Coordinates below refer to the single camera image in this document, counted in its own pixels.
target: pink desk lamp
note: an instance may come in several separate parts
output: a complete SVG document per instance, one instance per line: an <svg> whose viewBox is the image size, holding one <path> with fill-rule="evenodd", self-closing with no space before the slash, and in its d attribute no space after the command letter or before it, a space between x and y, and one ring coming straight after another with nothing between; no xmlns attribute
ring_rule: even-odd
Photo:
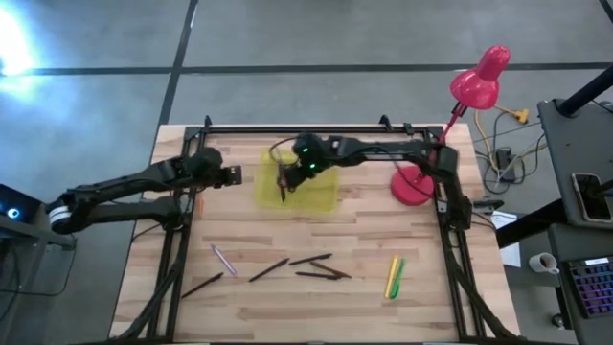
<svg viewBox="0 0 613 345"><path fill-rule="evenodd" d="M475 68L462 72L451 82L451 95L458 102L451 110L451 120L439 138L440 142L444 143L451 127L469 107L488 110L496 105L500 88L498 77L510 59L511 52L507 47L490 47ZM421 205L434 194L434 181L432 177L422 174L417 166L409 166L394 173L391 189L392 194L403 204Z"/></svg>

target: lamp base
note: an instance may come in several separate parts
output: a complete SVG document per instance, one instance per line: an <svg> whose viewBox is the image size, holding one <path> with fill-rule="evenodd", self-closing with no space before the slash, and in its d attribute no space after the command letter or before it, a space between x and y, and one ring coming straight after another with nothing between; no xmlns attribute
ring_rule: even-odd
<svg viewBox="0 0 613 345"><path fill-rule="evenodd" d="M400 172L412 182L415 188L406 183ZM432 177L422 175L420 168L410 166L394 172L390 188L398 201L408 206L418 206L428 201L434 194L434 181Z"/></svg>

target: lamp shade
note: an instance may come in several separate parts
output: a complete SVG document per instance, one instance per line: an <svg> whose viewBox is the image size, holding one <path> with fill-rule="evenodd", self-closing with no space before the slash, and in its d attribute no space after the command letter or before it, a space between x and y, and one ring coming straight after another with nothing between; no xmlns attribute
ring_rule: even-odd
<svg viewBox="0 0 613 345"><path fill-rule="evenodd" d="M480 110L492 108L498 101L498 77L509 60L511 52L507 47L490 47L475 68L462 72L451 82L451 94L466 106Z"/></svg>

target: pink marker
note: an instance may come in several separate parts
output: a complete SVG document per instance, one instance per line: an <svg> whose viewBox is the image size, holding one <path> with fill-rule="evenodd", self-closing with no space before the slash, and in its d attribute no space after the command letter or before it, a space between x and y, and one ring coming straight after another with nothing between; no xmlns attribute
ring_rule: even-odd
<svg viewBox="0 0 613 345"><path fill-rule="evenodd" d="M230 262L228 262L226 258L223 257L223 254L221 254L221 251L219 251L219 249L217 249L217 247L214 244L211 244L211 249L213 249L213 251L215 252L215 255L217 255L217 257L223 262L223 264L226 266L226 268L228 268L230 273L236 276L237 271L232 267L232 264L230 264Z"/></svg>

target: yellow tray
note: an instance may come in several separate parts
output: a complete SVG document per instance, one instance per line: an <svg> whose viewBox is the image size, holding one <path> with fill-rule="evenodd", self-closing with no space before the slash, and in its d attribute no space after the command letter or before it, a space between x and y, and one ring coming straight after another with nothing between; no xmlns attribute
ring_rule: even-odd
<svg viewBox="0 0 613 345"><path fill-rule="evenodd" d="M289 149L279 149L281 161L290 164L296 155ZM307 179L293 193L285 191L285 202L281 201L281 191L277 186L277 164L272 160L268 149L262 151L260 165L256 172L256 205L277 209L291 209L317 213L331 213L338 198L338 170L330 168L317 177Z"/></svg>

